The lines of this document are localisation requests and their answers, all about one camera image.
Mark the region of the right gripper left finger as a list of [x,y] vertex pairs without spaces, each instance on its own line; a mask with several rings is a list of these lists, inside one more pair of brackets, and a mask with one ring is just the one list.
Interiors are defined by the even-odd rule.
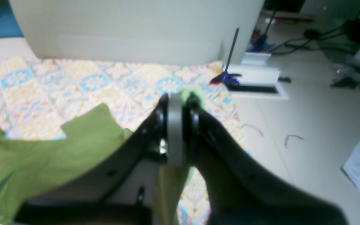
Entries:
[[169,94],[113,154],[76,179],[30,198],[15,225],[153,225],[152,198],[166,137]]

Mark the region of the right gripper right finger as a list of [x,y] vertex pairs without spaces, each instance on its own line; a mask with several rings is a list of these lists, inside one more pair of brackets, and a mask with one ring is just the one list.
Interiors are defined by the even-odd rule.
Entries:
[[190,94],[185,104],[187,162],[203,176],[209,225],[346,225],[343,212],[265,169]]

